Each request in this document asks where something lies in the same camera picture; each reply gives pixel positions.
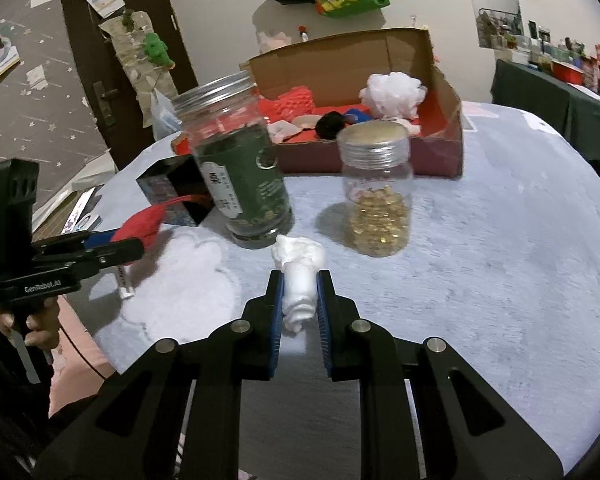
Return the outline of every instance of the black cable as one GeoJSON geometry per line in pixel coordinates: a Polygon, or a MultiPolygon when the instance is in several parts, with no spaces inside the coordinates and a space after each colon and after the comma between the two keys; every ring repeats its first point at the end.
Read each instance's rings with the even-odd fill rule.
{"type": "Polygon", "coordinates": [[[79,355],[79,356],[82,358],[82,360],[83,360],[85,363],[87,363],[87,364],[89,365],[89,368],[91,368],[91,370],[93,370],[94,372],[96,372],[96,373],[97,373],[97,374],[100,376],[100,378],[101,378],[103,381],[107,380],[107,378],[106,378],[106,377],[105,377],[103,374],[101,374],[101,373],[100,373],[100,372],[99,372],[99,371],[96,369],[96,367],[95,367],[95,366],[93,366],[93,365],[92,365],[90,362],[88,362],[88,361],[87,361],[87,358],[86,358],[84,355],[82,355],[82,352],[80,352],[80,351],[78,350],[78,347],[77,347],[77,346],[75,345],[75,343],[74,343],[74,342],[71,340],[71,338],[69,337],[68,333],[67,333],[67,332],[66,332],[66,330],[64,329],[64,326],[62,326],[62,323],[60,323],[60,330],[62,330],[62,332],[64,333],[64,335],[66,336],[66,338],[69,340],[69,343],[71,343],[71,346],[72,346],[72,347],[74,347],[74,349],[75,349],[75,351],[76,351],[76,352],[78,352],[78,355],[79,355]]]}

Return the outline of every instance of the black sleeve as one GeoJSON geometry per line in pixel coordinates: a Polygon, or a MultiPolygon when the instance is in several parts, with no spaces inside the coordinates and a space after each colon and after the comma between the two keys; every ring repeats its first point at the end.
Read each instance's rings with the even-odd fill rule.
{"type": "Polygon", "coordinates": [[[53,368],[29,349],[40,384],[30,384],[16,349],[0,333],[0,480],[30,478],[30,467],[49,443],[49,391],[53,368]]]}

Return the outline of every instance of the dark green tablecloth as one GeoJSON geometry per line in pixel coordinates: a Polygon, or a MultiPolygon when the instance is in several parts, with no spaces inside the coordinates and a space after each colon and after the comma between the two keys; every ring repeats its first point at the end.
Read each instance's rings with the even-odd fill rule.
{"type": "Polygon", "coordinates": [[[600,102],[542,72],[499,59],[493,103],[531,112],[569,141],[586,160],[600,160],[600,102]]]}

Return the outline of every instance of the door handle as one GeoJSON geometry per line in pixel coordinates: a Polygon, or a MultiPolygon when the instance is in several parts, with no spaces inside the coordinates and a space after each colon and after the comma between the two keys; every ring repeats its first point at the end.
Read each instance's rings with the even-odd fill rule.
{"type": "Polygon", "coordinates": [[[108,128],[110,128],[114,124],[116,124],[116,118],[113,116],[113,112],[111,111],[111,105],[109,104],[109,101],[118,97],[120,92],[117,88],[109,90],[108,92],[105,91],[104,83],[102,81],[96,81],[93,84],[93,91],[96,94],[96,99],[98,100],[98,108],[100,108],[100,113],[104,118],[104,123],[107,125],[108,128]]]}

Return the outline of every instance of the human hand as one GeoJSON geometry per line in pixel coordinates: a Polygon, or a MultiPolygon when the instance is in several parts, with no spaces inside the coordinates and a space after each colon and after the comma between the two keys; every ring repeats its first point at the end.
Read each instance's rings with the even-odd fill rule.
{"type": "MultiPolygon", "coordinates": [[[[43,350],[52,350],[60,343],[60,321],[58,298],[46,298],[45,306],[39,312],[27,317],[27,328],[31,332],[24,338],[26,346],[37,346],[43,350]]],[[[0,332],[11,341],[11,329],[15,319],[13,314],[0,305],[0,332]]]]}

